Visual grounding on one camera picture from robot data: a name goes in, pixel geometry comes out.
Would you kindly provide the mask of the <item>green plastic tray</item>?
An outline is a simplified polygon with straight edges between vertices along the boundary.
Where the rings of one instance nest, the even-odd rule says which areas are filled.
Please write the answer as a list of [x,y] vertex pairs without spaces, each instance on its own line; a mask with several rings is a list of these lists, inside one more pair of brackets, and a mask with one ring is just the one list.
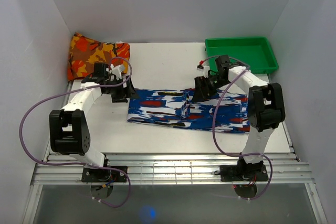
[[228,55],[250,66],[254,74],[271,74],[279,69],[265,37],[211,38],[205,40],[208,57]]

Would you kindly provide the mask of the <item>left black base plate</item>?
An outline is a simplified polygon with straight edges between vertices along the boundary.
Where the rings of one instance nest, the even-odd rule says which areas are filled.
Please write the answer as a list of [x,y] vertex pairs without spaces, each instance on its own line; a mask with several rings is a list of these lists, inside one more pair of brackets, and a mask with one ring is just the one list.
[[82,172],[81,182],[84,183],[108,183],[117,182],[124,183],[127,181],[125,173],[128,171],[127,166],[109,166],[110,169],[84,168]]

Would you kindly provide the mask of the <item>aluminium rail frame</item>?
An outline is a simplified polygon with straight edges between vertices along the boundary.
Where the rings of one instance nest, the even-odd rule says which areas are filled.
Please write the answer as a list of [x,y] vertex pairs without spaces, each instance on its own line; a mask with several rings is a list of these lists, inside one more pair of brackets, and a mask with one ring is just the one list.
[[[272,183],[303,184],[308,194],[317,223],[327,223],[311,169],[307,162],[297,158],[286,125],[276,130],[269,145],[283,144],[286,153],[269,153],[273,166]],[[219,184],[214,171],[218,166],[232,165],[236,161],[222,154],[111,154],[109,160],[115,165],[126,165],[133,185],[206,185]],[[46,150],[45,159],[56,166],[37,165],[33,173],[28,203],[23,223],[33,223],[41,191],[45,185],[82,185],[82,166],[70,165],[75,160]]]

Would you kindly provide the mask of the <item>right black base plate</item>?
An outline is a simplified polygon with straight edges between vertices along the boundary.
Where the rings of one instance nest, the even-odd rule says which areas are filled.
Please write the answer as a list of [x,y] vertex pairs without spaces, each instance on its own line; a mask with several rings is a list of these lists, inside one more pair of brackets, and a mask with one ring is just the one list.
[[238,165],[221,165],[219,167],[222,182],[266,182],[269,177],[265,165],[258,168],[241,168]]

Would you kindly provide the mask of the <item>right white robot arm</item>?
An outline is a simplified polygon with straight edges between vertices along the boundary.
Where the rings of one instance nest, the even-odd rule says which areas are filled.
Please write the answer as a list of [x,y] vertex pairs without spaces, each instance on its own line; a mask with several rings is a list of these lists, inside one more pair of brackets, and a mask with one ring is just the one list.
[[221,87],[229,89],[237,85],[247,95],[247,118],[250,125],[248,139],[242,152],[225,153],[236,157],[236,165],[222,165],[215,173],[222,182],[269,182],[272,165],[265,166],[264,154],[268,140],[274,130],[285,120],[285,106],[281,85],[268,83],[254,75],[250,66],[238,59],[221,55],[214,57],[217,72],[214,75],[200,61],[197,69],[203,72],[196,77],[192,101],[203,102],[217,93]]

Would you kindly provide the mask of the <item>orange camouflage folded trousers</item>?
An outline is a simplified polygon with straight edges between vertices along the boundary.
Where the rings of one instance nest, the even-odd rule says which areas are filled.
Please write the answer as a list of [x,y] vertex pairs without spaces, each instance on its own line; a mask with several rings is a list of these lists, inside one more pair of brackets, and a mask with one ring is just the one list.
[[74,81],[83,79],[93,73],[97,62],[124,65],[124,73],[128,72],[130,60],[130,45],[127,43],[100,42],[80,33],[75,33],[71,39],[67,64],[67,79]]

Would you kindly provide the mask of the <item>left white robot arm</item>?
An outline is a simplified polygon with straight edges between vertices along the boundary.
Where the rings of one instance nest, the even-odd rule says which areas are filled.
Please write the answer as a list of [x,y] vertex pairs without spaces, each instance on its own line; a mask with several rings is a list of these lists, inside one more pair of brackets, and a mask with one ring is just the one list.
[[100,182],[111,177],[111,168],[105,165],[106,156],[91,146],[86,116],[102,95],[110,95],[113,103],[138,97],[124,70],[123,64],[95,63],[93,72],[82,79],[79,92],[61,110],[49,115],[52,151],[95,166],[93,175]]

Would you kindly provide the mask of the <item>blue white patterned trousers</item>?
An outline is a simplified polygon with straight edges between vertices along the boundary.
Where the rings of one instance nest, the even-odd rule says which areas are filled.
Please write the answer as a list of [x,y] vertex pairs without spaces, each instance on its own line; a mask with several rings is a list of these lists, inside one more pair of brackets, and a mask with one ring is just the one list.
[[[138,99],[129,102],[127,121],[177,129],[211,131],[213,116],[222,90],[203,102],[192,102],[194,89],[137,89]],[[249,132],[247,97],[226,92],[216,114],[215,131]]]

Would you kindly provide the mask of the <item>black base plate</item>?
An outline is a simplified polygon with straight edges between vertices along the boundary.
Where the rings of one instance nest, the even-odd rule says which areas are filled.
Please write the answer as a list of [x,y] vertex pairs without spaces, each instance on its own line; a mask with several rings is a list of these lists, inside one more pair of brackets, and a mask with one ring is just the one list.
[[221,165],[219,167],[222,182],[266,182],[269,177],[265,165],[258,168],[241,168],[238,165]]
[[84,183],[108,183],[117,182],[124,183],[127,181],[125,173],[128,171],[127,166],[109,166],[110,169],[84,168],[82,172],[81,182]]

